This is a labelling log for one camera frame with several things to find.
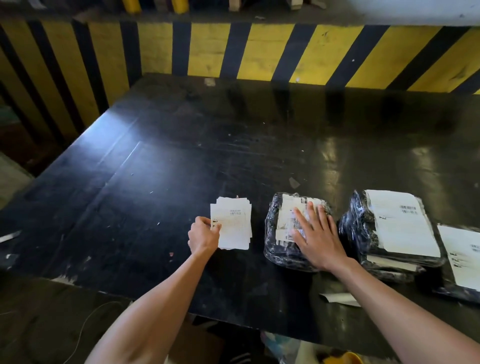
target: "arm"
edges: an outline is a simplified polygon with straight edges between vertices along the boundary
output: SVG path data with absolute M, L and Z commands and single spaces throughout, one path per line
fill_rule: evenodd
M 346 256 L 333 218 L 322 208 L 316 214 L 312 204 L 307 211 L 312 225 L 295 211 L 307 238 L 294 231 L 295 243 L 312 264 L 346 285 L 404 364 L 479 362 L 480 344 L 371 276 Z
M 166 280 L 128 307 L 90 353 L 86 364 L 162 364 L 185 318 L 221 226 L 197 217 L 188 232 L 192 255 Z

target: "stack of packages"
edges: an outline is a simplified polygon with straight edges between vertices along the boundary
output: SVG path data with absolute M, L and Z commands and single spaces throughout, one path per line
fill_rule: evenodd
M 304 235 L 299 222 L 293 214 L 293 208 L 297 207 L 308 220 L 307 202 L 309 201 L 312 201 L 315 207 L 322 205 L 326 213 L 330 215 L 331 208 L 324 200 L 282 192 L 273 196 L 265 219 L 264 247 L 264 255 L 271 262 L 282 267 L 304 272 L 318 272 L 318 269 L 312 266 L 303 256 L 290 235 L 292 229 L 298 229 Z
M 445 261 L 423 203 L 412 194 L 354 191 L 338 232 L 347 254 L 381 280 L 411 282 L 424 267 Z
M 210 204 L 212 228 L 222 224 L 218 247 L 247 250 L 252 237 L 251 216 L 252 205 L 247 198 L 219 197 L 216 204 Z
M 438 225 L 450 264 L 442 268 L 444 284 L 435 292 L 480 303 L 480 232 Z

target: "finger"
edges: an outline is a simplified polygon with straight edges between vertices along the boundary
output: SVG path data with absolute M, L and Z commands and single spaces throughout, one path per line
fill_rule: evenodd
M 220 233 L 221 228 L 222 228 L 222 224 L 216 224 L 215 227 L 212 228 L 212 231 L 216 233 Z
M 338 238 L 338 229 L 336 228 L 335 220 L 333 220 L 333 216 L 328 216 L 328 224 L 330 225 L 330 231 L 332 234 Z
M 302 227 L 303 231 L 312 231 L 312 227 L 308 223 L 307 219 L 302 215 L 300 210 L 298 210 L 296 207 L 293 209 L 293 213 L 295 214 L 295 217 L 300 223 L 300 226 Z
M 290 234 L 292 235 L 293 241 L 300 248 L 300 250 L 303 250 L 303 248 L 307 246 L 307 242 L 300 234 L 300 231 L 298 231 L 297 229 L 293 229 Z
M 320 226 L 320 221 L 318 219 L 317 214 L 315 214 L 315 208 L 313 207 L 313 202 L 307 203 L 307 213 L 310 217 L 310 224 L 313 227 L 313 230 L 319 230 L 322 227 Z
M 211 220 L 209 218 L 204 217 L 204 216 L 197 216 L 195 218 L 195 222 L 202 222 L 205 225 L 211 225 L 212 224 Z
M 320 224 L 323 230 L 330 229 L 328 226 L 327 215 L 325 214 L 325 209 L 322 205 L 318 206 L 318 218 L 320 219 Z

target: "black table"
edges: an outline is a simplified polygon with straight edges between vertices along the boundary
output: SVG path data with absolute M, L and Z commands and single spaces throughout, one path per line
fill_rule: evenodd
M 219 196 L 252 203 L 248 251 L 217 251 L 190 312 L 379 357 L 393 352 L 359 308 L 327 304 L 330 274 L 263 256 L 275 192 L 353 189 L 423 198 L 433 219 L 479 226 L 479 98 L 148 75 L 0 212 L 3 268 L 138 298 L 188 257 L 187 231 Z M 480 310 L 395 286 L 480 341 Z

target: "left hand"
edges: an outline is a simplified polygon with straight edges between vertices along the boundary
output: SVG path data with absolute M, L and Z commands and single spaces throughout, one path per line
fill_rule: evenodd
M 211 221 L 209 218 L 197 216 L 195 222 L 188 232 L 188 246 L 192 255 L 206 254 L 210 257 L 218 248 L 218 239 L 220 238 L 221 224 L 210 229 Z

